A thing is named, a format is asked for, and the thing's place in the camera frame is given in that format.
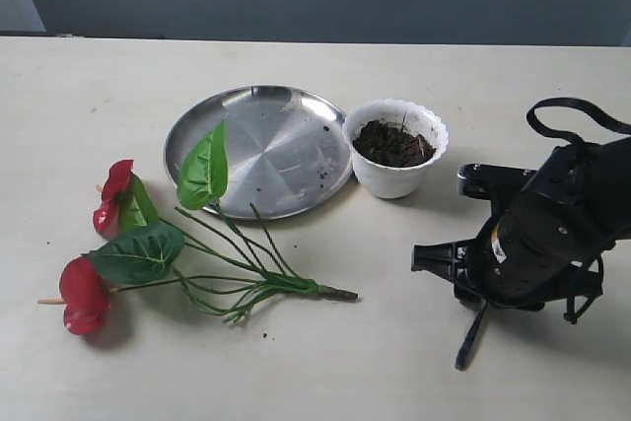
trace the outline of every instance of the white table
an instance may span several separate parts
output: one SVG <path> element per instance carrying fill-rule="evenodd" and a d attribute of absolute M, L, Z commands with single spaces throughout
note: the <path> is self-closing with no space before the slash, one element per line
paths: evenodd
<path fill-rule="evenodd" d="M 241 328 L 168 287 L 120 295 L 98 336 L 71 335 L 62 307 L 35 301 L 57 296 L 66 262 L 103 243 L 91 216 L 108 166 L 134 158 L 172 217 L 171 126 L 200 100 L 253 84 L 306 89 L 346 111 L 408 99 L 450 130 L 420 192 L 380 201 L 351 179 L 271 226 L 297 269 L 358 290 L 361 303 L 281 298 Z M 577 326 L 563 303 L 495 312 L 464 373 L 454 359 L 472 313 L 449 284 L 410 271 L 414 244 L 473 237 L 488 215 L 456 195 L 460 164 L 538 168 L 560 143 L 525 120 L 559 95 L 631 121 L 631 49 L 0 38 L 0 419 L 630 419 L 629 244 L 605 256 L 604 296 Z M 614 137 L 577 112 L 542 116 Z"/>

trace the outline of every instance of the stainless steel plate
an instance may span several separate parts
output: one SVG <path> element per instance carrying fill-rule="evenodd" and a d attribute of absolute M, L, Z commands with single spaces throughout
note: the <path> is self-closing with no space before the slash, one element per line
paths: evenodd
<path fill-rule="evenodd" d="M 352 173 L 341 110 L 306 91 L 253 86 L 207 99 L 177 121 L 165 147 L 174 183 L 188 152 L 222 118 L 230 177 L 221 203 L 232 218 L 254 219 L 250 202 L 264 219 L 307 211 L 335 194 Z"/>

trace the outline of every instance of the dirt crumbs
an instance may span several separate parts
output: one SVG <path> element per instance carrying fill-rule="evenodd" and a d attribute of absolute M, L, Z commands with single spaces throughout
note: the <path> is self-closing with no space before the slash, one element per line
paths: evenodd
<path fill-rule="evenodd" d="M 415 167 L 427 162 L 436 153 L 425 137 L 415 137 L 404 127 L 394 127 L 377 120 L 368 122 L 353 146 L 364 158 L 386 167 Z"/>

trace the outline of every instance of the artificial leaf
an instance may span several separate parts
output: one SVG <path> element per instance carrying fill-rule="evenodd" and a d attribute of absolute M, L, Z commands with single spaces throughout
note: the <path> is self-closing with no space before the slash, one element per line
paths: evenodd
<path fill-rule="evenodd" d="M 182 232 L 159 221 L 120 234 L 87 257 L 105 280 L 141 285 L 167 276 L 183 247 Z"/>
<path fill-rule="evenodd" d="M 226 121 L 222 120 L 186 156 L 179 174 L 177 199 L 185 208 L 198 210 L 223 196 L 227 188 Z"/>
<path fill-rule="evenodd" d="M 118 214 L 120 231 L 130 231 L 159 221 L 160 215 L 145 184 L 137 175 L 132 174 Z"/>

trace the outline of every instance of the artificial flower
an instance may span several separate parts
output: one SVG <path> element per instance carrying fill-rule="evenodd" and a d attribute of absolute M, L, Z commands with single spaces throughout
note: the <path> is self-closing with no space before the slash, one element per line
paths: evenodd
<path fill-rule="evenodd" d="M 101 207 L 93 215 L 95 230 L 106 238 L 117 234 L 120 203 L 131 180 L 133 164 L 133 160 L 121 160 L 109 169 L 109 177 L 101 192 Z"/>
<path fill-rule="evenodd" d="M 108 291 L 89 258 L 80 256 L 66 265 L 59 292 L 66 303 L 63 322 L 71 333 L 86 334 L 105 323 L 110 308 Z"/>

